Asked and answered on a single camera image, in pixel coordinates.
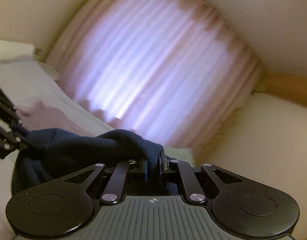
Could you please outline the white pillow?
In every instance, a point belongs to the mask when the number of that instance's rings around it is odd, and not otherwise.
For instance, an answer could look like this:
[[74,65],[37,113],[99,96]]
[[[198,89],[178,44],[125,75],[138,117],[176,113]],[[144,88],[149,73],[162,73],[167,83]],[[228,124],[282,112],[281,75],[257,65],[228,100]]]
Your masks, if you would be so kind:
[[0,61],[34,55],[35,46],[33,44],[0,40]]

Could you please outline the striped white bed sheet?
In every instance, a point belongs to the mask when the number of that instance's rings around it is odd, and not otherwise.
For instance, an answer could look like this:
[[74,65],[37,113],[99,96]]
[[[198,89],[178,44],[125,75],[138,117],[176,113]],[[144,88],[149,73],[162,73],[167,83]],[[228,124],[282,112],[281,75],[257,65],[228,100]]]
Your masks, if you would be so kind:
[[[0,87],[6,96],[18,105],[42,100],[45,105],[63,111],[69,119],[96,137],[114,130],[73,102],[55,81],[34,60],[13,59],[0,61]],[[190,150],[163,147],[168,159],[178,157],[192,161]],[[0,159],[0,239],[12,239],[14,233],[7,221],[5,208],[11,194],[11,180],[19,152]]]

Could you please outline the pink folded blanket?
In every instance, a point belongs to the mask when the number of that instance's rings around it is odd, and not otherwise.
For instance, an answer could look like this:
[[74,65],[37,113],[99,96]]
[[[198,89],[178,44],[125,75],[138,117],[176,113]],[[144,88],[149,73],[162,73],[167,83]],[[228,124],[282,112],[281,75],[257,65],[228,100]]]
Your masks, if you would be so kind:
[[16,114],[21,119],[24,128],[29,131],[59,128],[82,136],[93,136],[92,133],[69,119],[63,111],[45,105],[42,100],[16,106]]

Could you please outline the pink window curtain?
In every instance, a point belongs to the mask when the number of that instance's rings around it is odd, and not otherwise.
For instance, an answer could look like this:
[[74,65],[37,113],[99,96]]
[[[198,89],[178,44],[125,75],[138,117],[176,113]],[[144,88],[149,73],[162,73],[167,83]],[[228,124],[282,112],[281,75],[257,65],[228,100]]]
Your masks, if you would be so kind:
[[202,153],[263,64],[205,0],[88,0],[46,57],[113,128]]

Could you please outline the navy blue garment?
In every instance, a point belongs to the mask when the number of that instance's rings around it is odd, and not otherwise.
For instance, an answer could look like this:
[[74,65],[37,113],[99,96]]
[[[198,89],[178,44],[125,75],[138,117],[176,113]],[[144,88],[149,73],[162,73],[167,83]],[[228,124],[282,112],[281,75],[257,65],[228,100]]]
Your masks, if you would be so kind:
[[33,148],[21,150],[11,180],[11,194],[66,176],[94,164],[115,166],[145,159],[148,178],[154,178],[162,145],[124,129],[85,137],[59,128],[30,131],[26,139]]

